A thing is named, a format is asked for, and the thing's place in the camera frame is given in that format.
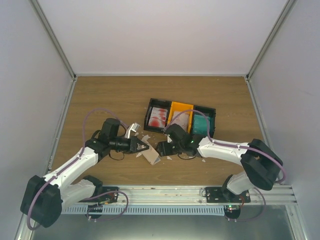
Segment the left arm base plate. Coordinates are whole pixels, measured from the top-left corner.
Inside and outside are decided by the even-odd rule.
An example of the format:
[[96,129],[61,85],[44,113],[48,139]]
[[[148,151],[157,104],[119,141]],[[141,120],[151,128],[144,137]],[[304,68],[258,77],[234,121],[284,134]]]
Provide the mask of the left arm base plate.
[[89,199],[83,200],[84,203],[88,203],[86,217],[89,220],[99,219],[106,205],[114,204],[118,201],[119,190],[117,186],[99,186]]

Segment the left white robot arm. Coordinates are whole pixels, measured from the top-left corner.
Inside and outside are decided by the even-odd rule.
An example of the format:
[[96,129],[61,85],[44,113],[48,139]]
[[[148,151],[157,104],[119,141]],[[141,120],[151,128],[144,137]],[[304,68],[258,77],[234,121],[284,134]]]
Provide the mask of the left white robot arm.
[[107,118],[100,130],[84,141],[80,150],[67,162],[45,176],[34,175],[27,183],[20,211],[27,216],[27,226],[34,230],[31,221],[44,228],[57,221],[63,210],[77,202],[113,202],[119,194],[118,188],[103,192],[103,184],[87,175],[77,184],[74,181],[87,169],[110,156],[111,151],[125,154],[140,153],[149,146],[137,136],[140,125],[136,122],[119,135],[125,125],[116,118]]

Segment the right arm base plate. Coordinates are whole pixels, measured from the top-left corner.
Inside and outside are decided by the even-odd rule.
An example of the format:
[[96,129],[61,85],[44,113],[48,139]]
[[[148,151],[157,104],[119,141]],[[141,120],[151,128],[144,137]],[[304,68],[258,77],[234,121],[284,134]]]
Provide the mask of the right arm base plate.
[[206,198],[207,203],[221,204],[224,215],[229,220],[237,220],[244,204],[251,202],[248,190],[234,194],[224,187],[211,186],[205,187],[201,195]]

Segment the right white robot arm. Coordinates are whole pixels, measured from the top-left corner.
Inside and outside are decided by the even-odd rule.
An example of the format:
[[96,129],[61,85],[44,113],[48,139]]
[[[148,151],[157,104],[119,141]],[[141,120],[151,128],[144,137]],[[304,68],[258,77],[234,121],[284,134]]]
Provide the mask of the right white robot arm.
[[270,191],[278,182],[283,162],[261,140],[235,143],[220,141],[203,134],[189,134],[178,124],[170,125],[164,133],[168,139],[156,146],[160,156],[186,154],[189,157],[214,158],[237,164],[242,172],[227,177],[221,196],[228,203],[253,188]]

